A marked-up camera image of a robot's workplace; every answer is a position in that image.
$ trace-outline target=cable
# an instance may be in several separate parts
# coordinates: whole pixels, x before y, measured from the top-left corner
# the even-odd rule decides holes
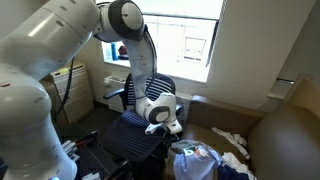
[[[136,97],[135,99],[137,100],[137,99],[143,99],[143,98],[145,98],[145,97],[147,97],[146,95],[145,96],[142,96],[142,97]]]
[[[97,3],[97,6],[98,6],[99,8],[101,8],[101,7],[103,7],[103,6],[105,6],[105,5],[108,5],[108,4],[111,4],[111,2],[101,2],[101,3]]]
[[[71,65],[70,65],[70,70],[69,70],[69,77],[68,77],[68,83],[67,83],[67,88],[66,88],[66,93],[64,94],[63,100],[60,104],[59,109],[57,110],[57,113],[55,115],[55,121],[57,116],[61,113],[61,111],[64,108],[64,105],[67,103],[68,97],[69,97],[69,92],[70,92],[70,87],[71,87],[71,80],[72,80],[72,71],[73,71],[73,62],[74,62],[74,57],[71,60]]]
[[[155,74],[157,73],[157,69],[156,69],[156,67],[155,67],[156,62],[154,62],[154,61],[157,59],[157,53],[156,53],[155,46],[154,46],[153,40],[152,40],[152,38],[151,38],[151,35],[150,35],[150,33],[149,33],[149,29],[148,29],[148,26],[147,26],[147,25],[145,25],[144,32],[146,33],[146,36],[148,37],[147,39],[148,39],[148,41],[149,41],[149,43],[150,43],[150,45],[151,45],[151,49],[152,49],[152,52],[153,52],[153,58],[152,58],[152,60],[153,60],[152,79],[151,79],[151,82],[147,85],[147,87],[146,87],[146,89],[145,89],[145,92],[144,92],[144,94],[147,96],[147,92],[148,92],[150,86],[152,85],[152,83],[153,83],[153,81],[154,81],[154,76],[155,76]]]

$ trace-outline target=white wall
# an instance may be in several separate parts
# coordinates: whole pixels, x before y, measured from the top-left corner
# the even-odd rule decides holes
[[[179,92],[199,94],[269,111],[267,99],[315,0],[228,0],[206,84],[175,79]],[[90,42],[76,59],[88,68],[95,98],[102,99],[104,77],[125,77],[128,68],[103,63],[101,44]]]
[[[0,0],[0,39],[16,29],[47,0]]]
[[[294,80],[299,73],[314,76],[320,83],[320,1],[317,1],[295,42],[279,78]]]

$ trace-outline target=mesh chair back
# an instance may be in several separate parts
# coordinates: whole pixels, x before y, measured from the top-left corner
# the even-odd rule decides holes
[[[126,93],[121,96],[121,99],[123,108],[126,110],[127,106],[135,105],[134,86],[131,73],[127,77],[124,90]],[[146,95],[149,99],[155,101],[163,92],[176,93],[174,81],[169,76],[156,73],[146,80]]]

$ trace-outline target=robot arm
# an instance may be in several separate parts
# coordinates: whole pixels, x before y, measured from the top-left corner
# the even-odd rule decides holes
[[[151,123],[164,122],[171,133],[181,131],[173,95],[162,94],[155,102],[145,96],[156,56],[139,8],[127,0],[101,9],[92,0],[51,0],[0,41],[4,180],[74,179],[76,165],[63,151],[51,121],[50,97],[38,81],[67,64],[93,35],[127,46],[137,113]]]
[[[122,40],[128,49],[137,113],[151,124],[164,123],[172,134],[180,132],[175,96],[163,93],[153,102],[145,94],[147,78],[157,71],[157,57],[140,9],[130,0],[114,1],[101,7],[100,20],[102,31],[95,37],[104,42]]]

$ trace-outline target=blue office chair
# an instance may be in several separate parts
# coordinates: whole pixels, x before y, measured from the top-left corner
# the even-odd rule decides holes
[[[156,73],[146,81],[146,95],[154,101],[162,92],[175,94],[176,87],[170,77]],[[142,119],[134,110],[127,108],[135,105],[131,74],[128,75],[124,88],[105,95],[104,99],[110,99],[116,95],[120,95],[125,112],[103,136],[102,146],[116,156],[131,162],[142,162],[150,156],[163,159],[171,143],[178,141],[179,138],[177,135],[167,133],[163,128],[158,128],[152,135],[145,134],[149,122]],[[178,116],[183,108],[181,105],[177,105],[176,108]]]

